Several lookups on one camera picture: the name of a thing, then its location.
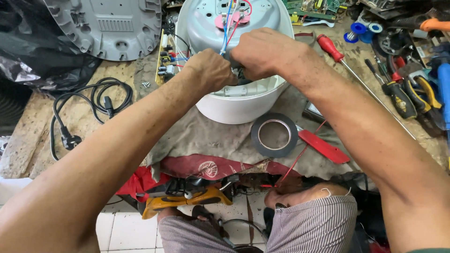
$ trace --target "air vent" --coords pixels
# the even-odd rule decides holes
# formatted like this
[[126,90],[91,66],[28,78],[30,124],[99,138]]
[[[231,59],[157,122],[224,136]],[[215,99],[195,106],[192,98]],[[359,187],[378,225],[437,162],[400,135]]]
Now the air vent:
[[99,19],[100,30],[103,32],[132,32],[130,20]]

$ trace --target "wooden workbench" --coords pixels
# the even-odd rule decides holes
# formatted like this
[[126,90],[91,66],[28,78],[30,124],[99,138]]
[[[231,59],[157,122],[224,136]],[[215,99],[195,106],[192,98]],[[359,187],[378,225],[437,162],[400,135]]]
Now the wooden workbench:
[[[358,42],[349,44],[344,42],[342,35],[350,21],[338,23],[334,28],[327,26],[294,27],[294,33],[315,31],[316,34],[324,33],[330,37],[338,50],[346,55],[346,62],[363,79],[370,89],[382,100],[391,111],[395,112],[391,102],[381,90],[380,84],[366,67],[364,59],[373,59],[374,53],[369,45]],[[129,84],[134,90],[134,101],[148,93],[141,83],[154,81],[156,70],[156,54],[152,54],[143,60],[134,62],[107,62],[103,61],[95,72],[89,84],[95,83],[104,77],[114,77]],[[340,64],[326,57],[327,62],[339,73],[352,80],[355,85],[359,83]],[[113,104],[120,104],[125,96],[121,88],[108,89]],[[0,161],[0,176],[4,178],[35,178],[49,165],[54,163],[50,154],[49,125],[53,116],[53,100],[34,93],[11,137],[8,147]],[[86,138],[97,129],[98,124],[90,111],[89,105],[79,97],[70,99],[62,109],[60,116],[73,135]],[[446,158],[446,142],[444,138],[431,138],[415,120],[403,120],[406,127],[414,134],[417,141],[433,156],[443,167],[448,167]],[[61,141],[56,140],[57,155],[62,157],[68,151],[62,147]]]

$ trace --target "orange handle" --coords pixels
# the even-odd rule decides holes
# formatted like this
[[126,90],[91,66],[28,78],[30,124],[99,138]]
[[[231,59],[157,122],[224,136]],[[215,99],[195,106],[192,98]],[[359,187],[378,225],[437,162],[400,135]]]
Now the orange handle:
[[422,22],[420,29],[425,32],[429,32],[431,30],[450,32],[450,21],[444,22],[437,20],[437,18],[431,18]]

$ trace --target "roll of tape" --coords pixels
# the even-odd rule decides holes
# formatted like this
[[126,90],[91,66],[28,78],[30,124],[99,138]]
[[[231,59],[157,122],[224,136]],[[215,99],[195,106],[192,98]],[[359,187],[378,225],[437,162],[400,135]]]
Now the roll of tape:
[[[289,132],[289,139],[286,145],[278,149],[267,147],[261,142],[260,131],[261,128],[269,122],[278,122],[286,127]],[[251,129],[251,138],[253,146],[262,155],[280,158],[285,157],[295,148],[298,141],[298,131],[295,123],[286,115],[281,113],[266,113],[255,120]]]

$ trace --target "hand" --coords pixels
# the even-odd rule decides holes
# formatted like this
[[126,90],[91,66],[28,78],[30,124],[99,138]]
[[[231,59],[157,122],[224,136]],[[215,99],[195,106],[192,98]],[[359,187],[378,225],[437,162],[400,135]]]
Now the hand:
[[189,58],[183,68],[183,71],[187,70],[196,76],[196,85],[202,88],[205,94],[238,83],[238,78],[231,72],[230,62],[212,49],[203,50]]
[[244,66],[245,77],[253,81],[280,75],[291,82],[288,76],[292,69],[296,75],[308,77],[311,68],[326,65],[307,44],[267,27],[242,34],[230,55]]

